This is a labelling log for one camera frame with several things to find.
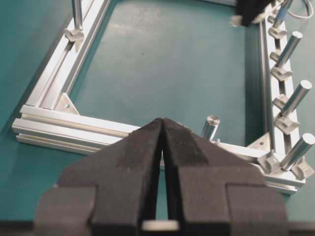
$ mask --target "black foam pad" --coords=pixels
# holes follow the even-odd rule
[[[209,235],[209,232],[217,236],[231,235],[235,232],[231,230],[235,218],[231,217],[234,209],[229,206],[232,196],[227,186],[260,187],[270,192],[263,176],[256,167],[176,122],[164,119],[163,124],[169,218],[180,221],[183,235]],[[274,204],[264,203],[271,208]],[[283,202],[279,207],[283,210],[281,216],[269,216],[268,221],[285,222]],[[266,217],[260,218],[261,225]]]
[[[272,0],[237,0],[236,14],[242,15],[242,25],[248,26],[255,17],[262,13]]]
[[[139,223],[155,219],[162,119],[65,168],[63,187],[96,186],[94,235],[137,235]]]

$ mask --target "metal rod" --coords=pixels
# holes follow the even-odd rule
[[[219,124],[220,120],[217,116],[208,116],[201,132],[201,136],[206,140],[211,141],[216,134]]]
[[[315,137],[313,134],[303,134],[300,140],[289,151],[281,162],[282,169],[289,171],[292,166],[299,161],[303,155],[315,144]]]
[[[290,115],[296,109],[296,107],[299,105],[299,103],[302,101],[302,99],[305,97],[305,95],[311,88],[312,88],[311,82],[309,82],[308,80],[302,80],[299,86],[292,94],[292,96],[289,98],[289,100],[282,108],[281,115],[283,115],[284,117]]]
[[[74,20],[74,28],[76,30],[82,30],[83,17],[82,17],[82,0],[71,0],[72,1],[72,14]]]
[[[275,18],[275,21],[274,21],[274,24],[273,24],[274,28],[278,28],[282,24],[282,22],[284,21],[285,16],[287,14],[287,11],[290,8],[292,2],[293,2],[293,0],[287,0],[287,1],[285,1],[282,4],[282,6],[281,6],[281,8],[280,8],[276,18]]]
[[[294,31],[292,33],[291,38],[289,39],[288,43],[286,44],[284,50],[282,51],[278,59],[276,67],[282,67],[287,62],[287,60],[289,60],[291,54],[293,53],[294,49],[296,48],[301,38],[303,38],[302,33],[298,31]]]

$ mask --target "metal cylinder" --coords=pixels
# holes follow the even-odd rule
[[[282,6],[281,6],[281,8],[280,8],[276,18],[275,18],[275,21],[274,21],[274,24],[273,24],[272,27],[278,28],[282,24],[282,22],[284,21],[285,16],[287,15],[287,11],[290,8],[292,2],[293,2],[293,0],[286,0],[282,4]]]
[[[206,119],[206,123],[203,127],[203,130],[201,132],[201,136],[206,140],[211,141],[216,134],[219,124],[220,120],[217,116],[214,115],[208,116]]]
[[[302,80],[292,96],[286,102],[281,110],[281,115],[287,117],[290,115],[303,100],[308,91],[312,88],[312,84],[308,80]]]
[[[289,60],[291,54],[293,53],[297,44],[300,42],[301,38],[303,38],[302,33],[298,31],[294,31],[292,33],[291,38],[289,39],[288,43],[286,44],[284,50],[282,51],[277,61],[276,67],[282,67],[287,62],[287,60]]]
[[[289,151],[281,162],[282,169],[289,171],[292,166],[299,161],[303,155],[315,144],[315,137],[313,134],[303,134],[300,140]]]
[[[76,30],[82,30],[83,16],[82,16],[82,0],[72,0],[72,14],[74,20],[74,28]]]

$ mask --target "teal background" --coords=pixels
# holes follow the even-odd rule
[[[0,15],[0,220],[33,219],[41,194],[63,167],[82,155],[20,144],[11,130],[20,117],[56,34],[70,16],[70,1],[3,1]],[[294,1],[293,9],[303,12]],[[193,0],[114,0],[95,38],[70,98],[80,114],[135,125],[168,117],[200,133],[205,117],[221,119],[217,137],[246,145],[261,135],[245,90],[245,29],[229,25],[234,10]],[[295,85],[314,83],[315,20],[288,18],[289,31],[304,33],[291,60]],[[314,91],[298,108],[301,133],[315,134]],[[308,162],[315,167],[315,150]],[[157,218],[165,219],[160,176]],[[285,196],[291,220],[315,220],[315,177]]]

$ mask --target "black object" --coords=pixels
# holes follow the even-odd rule
[[[285,236],[283,198],[259,170],[164,119],[168,214],[182,235]]]
[[[65,168],[61,187],[95,186],[93,235],[137,235],[139,223],[155,219],[162,119]]]
[[[249,26],[257,15],[273,0],[237,0],[236,14],[243,16],[242,25]]]
[[[180,227],[141,230],[144,220],[155,218],[162,150],[168,214]],[[12,225],[0,222],[0,233],[15,235],[10,234]],[[31,223],[20,226],[16,235],[32,235]],[[58,186],[44,195],[36,212],[36,235],[85,236],[87,228],[92,235],[108,236],[315,232],[314,224],[288,225],[283,198],[266,187],[255,167],[166,118],[65,168]]]

